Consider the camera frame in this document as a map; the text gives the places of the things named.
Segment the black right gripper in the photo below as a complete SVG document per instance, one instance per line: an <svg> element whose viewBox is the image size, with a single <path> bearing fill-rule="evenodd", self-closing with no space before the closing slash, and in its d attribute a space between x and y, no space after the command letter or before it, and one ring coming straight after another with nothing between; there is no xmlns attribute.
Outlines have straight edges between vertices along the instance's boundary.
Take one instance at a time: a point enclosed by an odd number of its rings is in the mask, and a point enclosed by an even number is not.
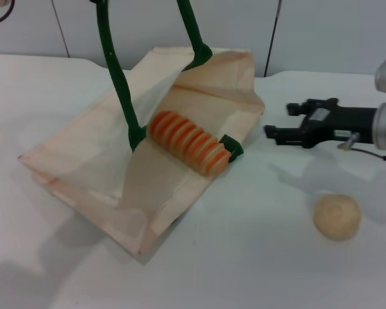
<svg viewBox="0 0 386 309"><path fill-rule="evenodd" d="M372 125L375 108L342 107L337 98L307 99L305 102L286 104L289 116L304 115L300 128L264 126L266 138L277 145L295 145L310 149L317 144L334 140L345 142L355 133L358 143L372 144Z"/></svg>

